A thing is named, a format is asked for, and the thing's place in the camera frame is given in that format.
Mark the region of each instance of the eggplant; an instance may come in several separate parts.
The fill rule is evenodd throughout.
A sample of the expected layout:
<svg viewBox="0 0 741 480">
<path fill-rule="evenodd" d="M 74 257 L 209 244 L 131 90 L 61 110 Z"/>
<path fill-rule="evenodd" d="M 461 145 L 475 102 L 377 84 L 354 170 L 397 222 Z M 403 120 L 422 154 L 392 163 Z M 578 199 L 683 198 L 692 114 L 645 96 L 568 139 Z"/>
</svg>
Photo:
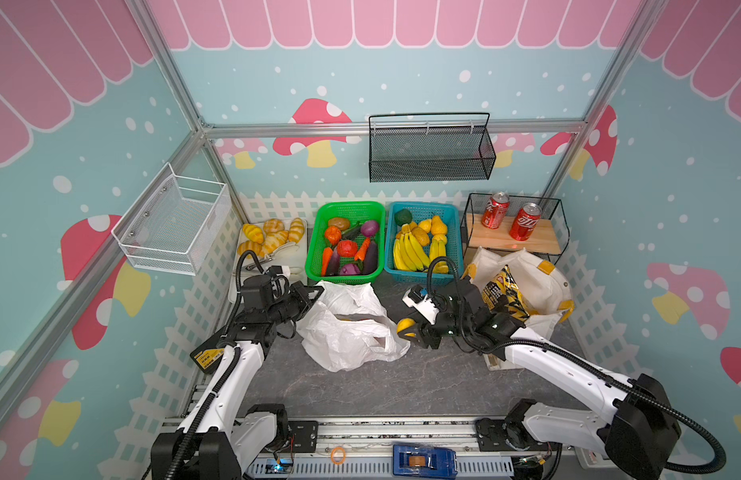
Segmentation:
<svg viewBox="0 0 741 480">
<path fill-rule="evenodd" d="M 341 267 L 339 275 L 359 275 L 360 268 L 356 264 L 346 264 Z"/>
<path fill-rule="evenodd" d="M 375 272 L 378 268 L 378 244 L 374 241 L 370 241 L 368 245 L 368 251 L 365 253 L 365 261 L 363 263 L 363 275 L 369 275 Z"/>
<path fill-rule="evenodd" d="M 354 240 L 358 235 L 360 235 L 361 228 L 360 222 L 357 222 L 357 225 L 341 232 L 341 240 Z"/>
<path fill-rule="evenodd" d="M 380 226 L 378 225 L 378 222 L 376 222 L 375 220 L 368 220 L 363 224 L 363 227 L 360 229 L 360 233 L 367 236 L 368 238 L 373 238 L 375 234 L 378 233 L 379 229 Z"/>
<path fill-rule="evenodd" d="M 341 267 L 341 255 L 338 255 L 338 249 L 333 250 L 333 255 L 330 256 L 330 262 L 327 263 L 327 269 L 325 275 L 336 276 L 338 269 Z"/>
</svg>

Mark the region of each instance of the coca-cola can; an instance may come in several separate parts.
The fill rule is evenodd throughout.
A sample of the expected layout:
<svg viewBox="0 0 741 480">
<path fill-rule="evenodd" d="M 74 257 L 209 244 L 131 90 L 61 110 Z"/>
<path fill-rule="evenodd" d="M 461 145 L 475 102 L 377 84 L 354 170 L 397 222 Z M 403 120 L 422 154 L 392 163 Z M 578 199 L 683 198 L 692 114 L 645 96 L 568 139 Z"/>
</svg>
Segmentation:
<svg viewBox="0 0 741 480">
<path fill-rule="evenodd" d="M 535 226 L 541 219 L 541 207 L 536 204 L 525 204 L 519 210 L 515 217 L 514 224 L 511 225 L 509 235 L 515 240 L 524 242 L 530 238 Z"/>
<path fill-rule="evenodd" d="M 491 195 L 488 199 L 488 206 L 485 207 L 485 213 L 482 214 L 482 225 L 493 229 L 498 228 L 508 211 L 509 195 L 504 192 Z"/>
</svg>

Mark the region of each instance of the carrot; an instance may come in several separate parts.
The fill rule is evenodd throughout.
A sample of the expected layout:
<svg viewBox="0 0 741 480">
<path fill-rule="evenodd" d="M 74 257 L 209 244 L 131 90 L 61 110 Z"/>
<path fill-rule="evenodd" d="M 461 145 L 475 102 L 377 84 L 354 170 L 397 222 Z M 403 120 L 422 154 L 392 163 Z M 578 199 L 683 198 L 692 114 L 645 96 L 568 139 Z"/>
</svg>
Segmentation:
<svg viewBox="0 0 741 480">
<path fill-rule="evenodd" d="M 359 260 L 361 262 L 365 261 L 365 254 L 368 253 L 368 246 L 370 246 L 370 238 L 365 238 L 365 241 L 363 242 L 363 245 L 360 247 L 359 250 L 357 250 L 356 255 L 354 256 L 355 260 Z"/>
<path fill-rule="evenodd" d="M 322 269 L 322 275 L 325 276 L 327 272 L 327 264 L 330 262 L 330 257 L 333 255 L 333 251 L 330 249 L 329 246 L 323 250 L 323 269 Z"/>
</svg>

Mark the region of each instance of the orange rubber band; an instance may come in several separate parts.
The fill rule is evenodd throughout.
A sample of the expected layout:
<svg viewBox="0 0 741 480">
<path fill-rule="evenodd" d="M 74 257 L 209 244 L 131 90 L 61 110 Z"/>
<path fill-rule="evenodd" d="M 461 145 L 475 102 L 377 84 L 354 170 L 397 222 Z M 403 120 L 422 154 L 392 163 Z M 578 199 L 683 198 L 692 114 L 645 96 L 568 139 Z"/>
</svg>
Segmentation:
<svg viewBox="0 0 741 480">
<path fill-rule="evenodd" d="M 334 456 L 336 456 L 336 452 L 338 452 L 339 450 L 344 454 L 344 456 L 341 457 L 340 462 L 336 462 L 336 459 L 334 458 Z M 344 460 L 346 460 L 346 450 L 344 450 L 344 447 L 336 447 L 330 453 L 330 461 L 333 462 L 334 464 L 341 465 L 342 463 L 344 463 Z"/>
</svg>

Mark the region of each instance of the white tray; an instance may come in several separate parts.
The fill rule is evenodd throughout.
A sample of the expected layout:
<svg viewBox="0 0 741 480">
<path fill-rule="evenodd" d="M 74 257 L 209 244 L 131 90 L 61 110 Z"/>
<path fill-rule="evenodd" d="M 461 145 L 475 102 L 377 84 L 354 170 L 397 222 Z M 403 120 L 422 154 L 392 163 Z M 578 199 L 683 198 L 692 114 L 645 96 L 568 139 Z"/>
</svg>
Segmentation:
<svg viewBox="0 0 741 480">
<path fill-rule="evenodd" d="M 283 221 L 283 224 L 285 224 L 285 230 L 290 229 L 290 224 L 293 222 L 293 220 L 296 219 L 281 219 Z M 277 252 L 277 254 L 274 256 L 274 260 L 271 260 L 267 262 L 266 264 L 262 264 L 261 266 L 266 270 L 272 265 L 287 265 L 290 268 L 290 283 L 298 282 L 299 280 L 306 285 L 307 283 L 307 272 L 304 269 L 304 265 L 307 263 L 307 252 L 309 250 L 309 244 L 307 242 L 307 220 L 305 218 L 301 219 L 304 222 L 304 236 L 301 237 L 301 240 L 298 241 L 296 246 L 289 248 L 287 250 L 284 250 L 282 252 Z M 260 224 L 254 224 L 258 225 L 263 228 L 264 222 L 261 222 Z M 242 230 L 240 229 L 240 236 L 237 242 L 237 245 L 239 246 L 241 243 L 250 240 L 245 234 L 242 233 Z M 229 301 L 234 303 L 234 301 L 237 299 L 237 288 L 234 285 L 234 268 L 237 268 L 237 262 L 240 260 L 240 256 L 237 254 L 237 248 L 234 248 L 234 263 L 233 269 L 231 271 L 231 283 L 229 284 Z M 257 269 L 253 269 L 251 271 L 245 270 L 245 266 L 248 266 L 253 263 L 253 260 L 248 257 L 243 262 L 243 268 L 242 272 L 240 274 L 240 278 L 242 282 L 245 281 L 246 278 L 253 275 L 260 275 L 260 272 Z"/>
</svg>

